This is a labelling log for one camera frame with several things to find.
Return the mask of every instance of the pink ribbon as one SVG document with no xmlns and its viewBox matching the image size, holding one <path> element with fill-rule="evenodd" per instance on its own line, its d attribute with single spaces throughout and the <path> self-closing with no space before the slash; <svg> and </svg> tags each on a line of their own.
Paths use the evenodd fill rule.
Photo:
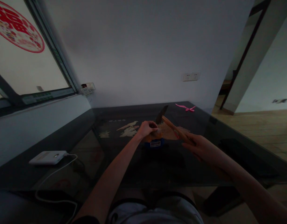
<svg viewBox="0 0 287 224">
<path fill-rule="evenodd" d="M 192 107 L 192 108 L 187 108 L 187 107 L 185 107 L 185 106 L 183 106 L 183 105 L 178 105 L 178 104 L 175 104 L 175 105 L 177 105 L 178 107 L 183 107 L 183 108 L 185 108 L 185 109 L 186 109 L 185 111 L 191 111 L 191 112 L 193 112 L 193 111 L 194 111 L 193 108 L 195 108 L 195 106 Z"/>
</svg>

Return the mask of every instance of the person's left hand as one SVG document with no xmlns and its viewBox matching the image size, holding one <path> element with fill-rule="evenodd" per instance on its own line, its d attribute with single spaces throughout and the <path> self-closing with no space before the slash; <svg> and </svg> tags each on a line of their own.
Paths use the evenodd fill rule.
<svg viewBox="0 0 287 224">
<path fill-rule="evenodd" d="M 139 136 L 141 139 L 146 137 L 151 132 L 157 131 L 157 125 L 154 121 L 144 121 L 141 123 L 140 128 L 137 131 L 137 136 Z"/>
</svg>

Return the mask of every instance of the charging cable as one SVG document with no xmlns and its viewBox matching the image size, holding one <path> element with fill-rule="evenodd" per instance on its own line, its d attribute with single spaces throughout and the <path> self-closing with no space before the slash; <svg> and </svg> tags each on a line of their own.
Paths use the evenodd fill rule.
<svg viewBox="0 0 287 224">
<path fill-rule="evenodd" d="M 35 191 L 35 197 L 36 197 L 36 199 L 38 199 L 39 201 L 43 201 L 43 202 L 48 202 L 48 203 L 68 202 L 68 203 L 71 203 L 71 204 L 75 205 L 75 209 L 74 209 L 73 215 L 72 215 L 72 217 L 68 220 L 68 222 L 66 223 L 66 224 L 69 224 L 69 222 L 74 218 L 75 212 L 76 212 L 76 210 L 77 210 L 77 203 L 76 203 L 76 202 L 69 201 L 69 200 L 50 201 L 50 200 L 42 199 L 42 198 L 40 198 L 40 197 L 38 196 L 38 191 L 39 191 L 40 187 L 42 186 L 42 184 L 43 184 L 49 177 L 51 177 L 51 176 L 52 176 L 53 174 L 55 174 L 56 172 L 60 171 L 62 168 L 65 168 L 65 167 L 68 166 L 69 164 L 73 163 L 73 162 L 78 158 L 78 156 L 75 155 L 75 154 L 68 154 L 68 153 L 66 153 L 66 154 L 64 154 L 64 156 L 75 156 L 75 158 L 74 158 L 71 162 L 69 162 L 68 164 L 64 165 L 63 167 L 59 168 L 58 170 L 56 170 L 56 171 L 54 171 L 52 174 L 50 174 L 48 177 L 46 177 L 46 178 L 42 181 L 42 183 L 40 183 L 40 185 L 38 186 L 37 190 Z"/>
</svg>

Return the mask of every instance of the door frame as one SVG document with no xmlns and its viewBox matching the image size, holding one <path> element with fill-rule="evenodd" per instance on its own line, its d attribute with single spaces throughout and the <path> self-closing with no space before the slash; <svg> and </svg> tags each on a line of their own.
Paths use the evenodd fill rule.
<svg viewBox="0 0 287 224">
<path fill-rule="evenodd" d="M 243 64 L 243 61 L 244 61 L 244 59 L 245 59 L 245 57 L 246 57 L 246 55 L 247 55 L 247 53 L 248 53 L 248 50 L 249 50 L 249 48 L 250 48 L 250 46 L 251 46 L 251 44 L 252 44 L 252 41 L 253 41 L 253 39 L 255 38 L 255 35 L 256 35 L 256 33 L 257 33 L 258 29 L 259 29 L 259 26 L 260 26 L 260 24 L 261 24 L 261 22 L 262 22 L 262 20 L 263 20 L 263 17 L 264 17 L 264 15 L 265 15 L 266 11 L 267 11 L 267 8 L 268 8 L 270 2 L 271 2 L 271 0 L 262 1 L 261 3 L 257 4 L 256 6 L 254 6 L 254 7 L 251 9 L 250 13 L 249 13 L 249 16 L 248 16 L 248 17 L 251 17 L 251 16 L 253 16 L 254 14 L 256 14 L 256 13 L 258 13 L 258 12 L 260 12 L 260 11 L 262 10 L 262 13 L 261 13 L 260 16 L 259 16 L 259 19 L 258 19 L 258 21 L 257 21 L 257 23 L 256 23 L 256 25 L 255 25 L 255 28 L 253 29 L 253 32 L 252 32 L 252 34 L 251 34 L 251 36 L 250 36 L 250 38 L 249 38 L 249 41 L 248 41 L 248 43 L 247 43 L 247 45 L 246 45 L 246 48 L 245 48 L 245 50 L 244 50 L 244 52 L 243 52 L 243 54 L 242 54 L 242 57 L 241 57 L 240 62 L 239 62 L 239 64 L 238 64 L 238 66 L 237 66 L 237 69 L 236 69 L 236 70 L 233 70 L 232 81 L 231 81 L 231 84 L 230 84 L 229 88 L 227 89 L 227 93 L 225 94 L 224 99 L 223 99 L 223 102 L 222 102 L 222 104 L 221 104 L 221 106 L 220 106 L 220 108 L 219 108 L 220 110 L 223 108 L 223 106 L 224 106 L 224 104 L 225 104 L 225 102 L 226 102 L 226 100 L 227 100 L 227 98 L 228 98 L 228 95 L 229 95 L 229 93 L 230 93 L 230 91 L 231 91 L 231 88 L 232 88 L 232 86 L 233 86 L 233 84 L 234 84 L 234 81 L 235 81 L 235 79 L 236 79 L 236 77 L 237 77 L 237 75 L 238 75 L 238 73 L 239 73 L 239 70 L 240 70 L 240 68 L 241 68 L 241 66 L 242 66 L 242 64 Z"/>
</svg>

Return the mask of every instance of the wall socket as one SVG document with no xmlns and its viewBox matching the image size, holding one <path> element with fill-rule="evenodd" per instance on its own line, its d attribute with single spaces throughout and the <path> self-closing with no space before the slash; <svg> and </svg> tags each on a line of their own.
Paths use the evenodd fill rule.
<svg viewBox="0 0 287 224">
<path fill-rule="evenodd" d="M 200 73 L 199 72 L 193 72 L 193 73 L 185 73 L 183 75 L 183 81 L 197 81 L 200 78 Z"/>
<path fill-rule="evenodd" d="M 81 91 L 84 95 L 89 95 L 92 93 L 92 91 L 88 87 L 82 88 Z"/>
<path fill-rule="evenodd" d="M 87 82 L 86 84 L 87 84 L 87 88 L 88 89 L 90 89 L 90 90 L 95 90 L 96 89 L 96 87 L 95 87 L 93 82 Z"/>
<path fill-rule="evenodd" d="M 287 99 L 278 99 L 272 101 L 272 103 L 285 103 L 285 102 L 287 102 Z"/>
</svg>

